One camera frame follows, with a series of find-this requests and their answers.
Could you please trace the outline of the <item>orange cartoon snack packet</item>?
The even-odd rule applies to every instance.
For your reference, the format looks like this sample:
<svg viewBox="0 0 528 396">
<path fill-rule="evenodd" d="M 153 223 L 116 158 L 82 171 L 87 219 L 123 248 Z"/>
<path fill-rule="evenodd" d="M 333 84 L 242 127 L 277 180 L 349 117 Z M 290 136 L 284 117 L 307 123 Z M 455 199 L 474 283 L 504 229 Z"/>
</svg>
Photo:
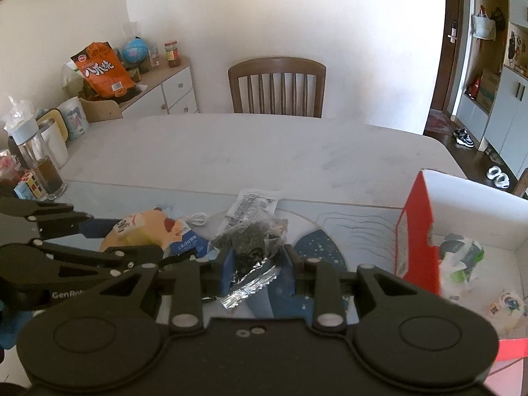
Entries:
<svg viewBox="0 0 528 396">
<path fill-rule="evenodd" d="M 113 226 L 99 250 L 157 245 L 166 251 L 172 243 L 182 241 L 184 225 L 183 219 L 172 219 L 157 208 L 131 214 Z"/>
</svg>

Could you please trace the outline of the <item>orange snack bag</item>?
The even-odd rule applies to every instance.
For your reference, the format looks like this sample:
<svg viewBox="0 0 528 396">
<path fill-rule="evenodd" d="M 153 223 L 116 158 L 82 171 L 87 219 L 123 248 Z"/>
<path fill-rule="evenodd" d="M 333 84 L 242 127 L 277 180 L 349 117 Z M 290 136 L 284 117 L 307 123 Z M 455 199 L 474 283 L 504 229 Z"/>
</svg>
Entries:
<svg viewBox="0 0 528 396">
<path fill-rule="evenodd" d="M 125 97 L 135 83 L 108 42 L 92 42 L 71 57 L 82 77 L 104 100 Z"/>
</svg>

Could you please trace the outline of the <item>red and white cardboard box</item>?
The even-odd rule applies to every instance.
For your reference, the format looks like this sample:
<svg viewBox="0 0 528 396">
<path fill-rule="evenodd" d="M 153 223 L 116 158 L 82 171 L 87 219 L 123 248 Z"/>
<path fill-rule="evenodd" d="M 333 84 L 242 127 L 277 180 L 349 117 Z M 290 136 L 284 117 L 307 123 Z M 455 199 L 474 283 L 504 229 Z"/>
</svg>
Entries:
<svg viewBox="0 0 528 396">
<path fill-rule="evenodd" d="M 398 277 L 486 318 L 499 361 L 527 356 L 527 202 L 432 170 L 396 225 Z"/>
</svg>

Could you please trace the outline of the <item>white shoes on floor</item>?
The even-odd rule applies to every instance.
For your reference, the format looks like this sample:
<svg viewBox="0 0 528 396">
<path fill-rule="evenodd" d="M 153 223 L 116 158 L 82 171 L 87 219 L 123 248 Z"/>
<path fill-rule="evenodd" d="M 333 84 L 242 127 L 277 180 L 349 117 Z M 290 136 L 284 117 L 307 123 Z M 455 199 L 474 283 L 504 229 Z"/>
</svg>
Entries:
<svg viewBox="0 0 528 396">
<path fill-rule="evenodd" d="M 489 168 L 486 173 L 487 178 L 493 182 L 497 189 L 508 189 L 510 187 L 509 176 L 497 165 Z"/>
</svg>

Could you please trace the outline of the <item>white mug with print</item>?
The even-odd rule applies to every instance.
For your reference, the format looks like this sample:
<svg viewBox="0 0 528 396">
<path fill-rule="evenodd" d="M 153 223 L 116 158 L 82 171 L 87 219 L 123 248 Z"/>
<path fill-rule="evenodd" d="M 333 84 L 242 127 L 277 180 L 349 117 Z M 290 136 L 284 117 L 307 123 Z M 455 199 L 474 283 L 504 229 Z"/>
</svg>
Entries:
<svg viewBox="0 0 528 396">
<path fill-rule="evenodd" d="M 88 131 L 89 123 L 79 97 L 72 97 L 64 101 L 57 109 L 64 119 L 68 131 L 68 140 L 76 140 Z"/>
</svg>

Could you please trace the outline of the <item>blue globe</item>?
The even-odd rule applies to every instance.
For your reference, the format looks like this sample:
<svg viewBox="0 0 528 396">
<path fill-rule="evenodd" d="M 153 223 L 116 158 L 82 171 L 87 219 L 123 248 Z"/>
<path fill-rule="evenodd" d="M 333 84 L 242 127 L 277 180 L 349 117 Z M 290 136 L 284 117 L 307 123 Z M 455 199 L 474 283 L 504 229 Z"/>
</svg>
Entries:
<svg viewBox="0 0 528 396">
<path fill-rule="evenodd" d="M 121 53 L 126 63 L 139 64 L 149 56 L 149 47 L 143 39 L 136 37 L 123 47 Z"/>
</svg>

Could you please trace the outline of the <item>small colourful cube box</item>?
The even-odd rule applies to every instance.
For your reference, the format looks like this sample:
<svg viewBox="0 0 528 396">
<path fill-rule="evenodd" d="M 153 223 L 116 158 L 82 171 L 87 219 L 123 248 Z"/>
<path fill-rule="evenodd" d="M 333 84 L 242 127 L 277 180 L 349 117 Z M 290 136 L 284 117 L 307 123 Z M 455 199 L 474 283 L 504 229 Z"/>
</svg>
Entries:
<svg viewBox="0 0 528 396">
<path fill-rule="evenodd" d="M 20 178 L 14 188 L 14 193 L 18 198 L 26 200 L 44 200 L 47 197 L 47 193 L 32 171 L 26 171 Z"/>
</svg>

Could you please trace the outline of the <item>clear bag of dark seaweed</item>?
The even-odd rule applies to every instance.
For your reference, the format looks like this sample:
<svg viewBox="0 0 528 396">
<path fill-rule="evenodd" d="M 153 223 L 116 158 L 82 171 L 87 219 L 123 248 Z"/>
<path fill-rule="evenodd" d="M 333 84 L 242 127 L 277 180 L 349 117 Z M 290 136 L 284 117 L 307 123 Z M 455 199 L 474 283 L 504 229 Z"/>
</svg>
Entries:
<svg viewBox="0 0 528 396">
<path fill-rule="evenodd" d="M 238 307 L 245 299 L 264 289 L 280 272 L 279 252 L 285 245 L 288 219 L 263 208 L 223 229 L 210 247 L 233 254 L 233 274 L 227 294 L 220 299 L 225 309 Z"/>
</svg>

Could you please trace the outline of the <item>grey hallway cabinet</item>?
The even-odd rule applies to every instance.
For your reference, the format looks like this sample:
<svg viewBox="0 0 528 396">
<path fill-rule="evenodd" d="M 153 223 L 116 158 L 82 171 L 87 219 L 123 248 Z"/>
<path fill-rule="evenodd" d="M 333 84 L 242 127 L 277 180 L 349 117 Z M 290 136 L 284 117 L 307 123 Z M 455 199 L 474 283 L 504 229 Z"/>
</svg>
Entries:
<svg viewBox="0 0 528 396">
<path fill-rule="evenodd" d="M 495 20 L 494 41 L 472 35 L 472 16 L 481 5 Z M 469 131 L 477 149 L 492 147 L 520 177 L 527 168 L 527 0 L 469 0 L 464 45 L 466 70 L 455 118 Z M 499 75 L 490 112 L 476 101 L 484 69 Z"/>
</svg>

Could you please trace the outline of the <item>glass tea bottle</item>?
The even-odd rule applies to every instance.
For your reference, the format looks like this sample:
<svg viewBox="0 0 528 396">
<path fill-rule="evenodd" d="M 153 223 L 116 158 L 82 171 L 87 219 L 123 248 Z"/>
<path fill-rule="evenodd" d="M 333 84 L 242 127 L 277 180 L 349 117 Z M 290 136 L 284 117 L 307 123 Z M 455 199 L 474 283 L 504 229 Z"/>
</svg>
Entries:
<svg viewBox="0 0 528 396">
<path fill-rule="evenodd" d="M 59 174 L 35 118 L 31 117 L 28 121 L 19 123 L 10 131 L 10 136 L 25 163 L 45 190 L 48 199 L 59 198 L 64 193 L 66 184 Z"/>
</svg>

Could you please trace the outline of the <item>red-lidded sauce jar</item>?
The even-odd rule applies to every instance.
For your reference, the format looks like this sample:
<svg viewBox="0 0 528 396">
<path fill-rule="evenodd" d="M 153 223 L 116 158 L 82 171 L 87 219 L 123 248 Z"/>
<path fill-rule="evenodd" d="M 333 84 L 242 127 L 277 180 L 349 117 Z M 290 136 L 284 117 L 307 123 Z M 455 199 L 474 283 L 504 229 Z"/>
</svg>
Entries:
<svg viewBox="0 0 528 396">
<path fill-rule="evenodd" d="M 178 67 L 181 64 L 178 43 L 176 41 L 166 42 L 165 49 L 168 66 L 171 68 Z"/>
</svg>

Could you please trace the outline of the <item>white drawer cabinet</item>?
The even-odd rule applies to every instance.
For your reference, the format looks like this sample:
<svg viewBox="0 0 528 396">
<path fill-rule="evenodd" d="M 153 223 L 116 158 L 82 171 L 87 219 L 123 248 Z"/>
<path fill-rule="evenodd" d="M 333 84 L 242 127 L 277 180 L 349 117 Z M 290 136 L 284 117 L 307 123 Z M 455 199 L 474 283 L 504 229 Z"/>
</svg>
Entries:
<svg viewBox="0 0 528 396">
<path fill-rule="evenodd" d="M 181 57 L 177 67 L 163 63 L 141 77 L 141 94 L 120 105 L 123 119 L 191 115 L 199 112 L 191 76 L 191 60 Z"/>
</svg>

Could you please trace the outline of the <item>white printed snack packet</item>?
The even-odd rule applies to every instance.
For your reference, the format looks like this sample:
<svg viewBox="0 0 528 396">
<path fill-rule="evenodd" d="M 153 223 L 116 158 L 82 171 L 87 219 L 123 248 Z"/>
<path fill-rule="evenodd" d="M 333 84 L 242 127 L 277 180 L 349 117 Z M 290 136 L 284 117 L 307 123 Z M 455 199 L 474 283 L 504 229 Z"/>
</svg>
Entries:
<svg viewBox="0 0 528 396">
<path fill-rule="evenodd" d="M 216 234 L 222 234 L 238 225 L 238 223 L 257 217 L 262 212 L 272 215 L 275 213 L 279 200 L 278 191 L 242 189 L 234 204 L 225 213 Z"/>
</svg>

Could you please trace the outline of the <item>blue white small packet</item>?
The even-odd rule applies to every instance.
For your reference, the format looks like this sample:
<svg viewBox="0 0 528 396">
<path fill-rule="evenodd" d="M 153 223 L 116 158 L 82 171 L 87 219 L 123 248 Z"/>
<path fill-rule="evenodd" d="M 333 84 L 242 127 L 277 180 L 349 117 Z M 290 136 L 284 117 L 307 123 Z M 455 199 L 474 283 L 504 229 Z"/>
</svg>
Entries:
<svg viewBox="0 0 528 396">
<path fill-rule="evenodd" d="M 204 257 L 208 253 L 208 245 L 207 240 L 197 235 L 194 230 L 190 230 L 182 235 L 181 241 L 175 241 L 169 245 L 168 256 L 181 256 L 194 250 L 194 256 Z"/>
</svg>

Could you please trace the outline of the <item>hanging tote bag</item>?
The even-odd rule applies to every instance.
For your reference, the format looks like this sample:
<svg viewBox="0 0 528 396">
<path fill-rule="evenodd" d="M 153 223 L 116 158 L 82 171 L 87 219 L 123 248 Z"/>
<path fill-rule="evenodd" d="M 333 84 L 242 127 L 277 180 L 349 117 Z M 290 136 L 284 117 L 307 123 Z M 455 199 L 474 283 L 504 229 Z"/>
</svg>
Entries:
<svg viewBox="0 0 528 396">
<path fill-rule="evenodd" d="M 480 11 L 472 16 L 472 35 L 480 40 L 494 41 L 496 39 L 495 20 L 489 18 L 483 5 L 480 6 Z"/>
</svg>

